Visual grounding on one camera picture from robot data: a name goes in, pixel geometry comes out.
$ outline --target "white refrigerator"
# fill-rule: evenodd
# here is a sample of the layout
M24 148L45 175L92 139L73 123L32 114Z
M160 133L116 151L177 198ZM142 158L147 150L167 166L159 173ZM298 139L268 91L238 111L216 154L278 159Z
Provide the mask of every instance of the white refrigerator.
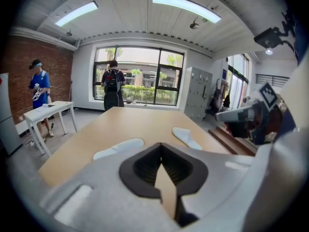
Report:
M9 74L0 74L0 141L8 155L22 145L13 121L9 100Z

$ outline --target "blue shirt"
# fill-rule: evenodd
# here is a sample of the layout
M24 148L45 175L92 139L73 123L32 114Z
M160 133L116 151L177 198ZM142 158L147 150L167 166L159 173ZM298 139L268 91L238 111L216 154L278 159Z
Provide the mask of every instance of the blue shirt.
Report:
M42 91L42 89L45 87L50 88L49 75L47 72L45 72L44 77L42 77L42 72L43 71L41 71L40 74L33 76L33 79L30 81L30 85L29 85L30 89L34 88L36 84L39 85L38 91ZM36 101L33 101L33 108L40 107L43 104L47 104L47 103L48 103L48 94L47 92L45 92Z

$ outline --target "backpack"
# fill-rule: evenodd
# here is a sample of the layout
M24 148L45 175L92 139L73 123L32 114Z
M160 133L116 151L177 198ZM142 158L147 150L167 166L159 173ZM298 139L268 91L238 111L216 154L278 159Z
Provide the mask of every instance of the backpack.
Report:
M43 78L45 77L45 74L46 74L46 71L42 71L42 78L41 78L41 80L43 80Z
M118 75L119 71L108 70L109 75L104 83L104 92L106 93L118 93L121 88L121 80Z

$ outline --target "gray cabinet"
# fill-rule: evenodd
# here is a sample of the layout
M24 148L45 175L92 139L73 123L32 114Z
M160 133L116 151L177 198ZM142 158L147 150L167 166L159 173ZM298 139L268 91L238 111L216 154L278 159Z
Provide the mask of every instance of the gray cabinet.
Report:
M180 111L195 121L202 120L211 91L212 74L194 67L185 71Z

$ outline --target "man in blue shirt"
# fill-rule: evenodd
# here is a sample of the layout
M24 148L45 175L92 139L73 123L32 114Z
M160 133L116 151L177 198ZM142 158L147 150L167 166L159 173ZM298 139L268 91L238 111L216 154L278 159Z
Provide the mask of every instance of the man in blue shirt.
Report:
M29 89L33 93L33 109L36 109L43 104L48 104L48 93L50 89L49 75L46 71L42 70L42 63L38 59L32 62L29 69L32 69L34 74L31 78ZM47 135L53 137L54 134L49 126L48 118L44 119L44 123L48 130ZM38 123L38 128L42 135L42 126L40 122Z

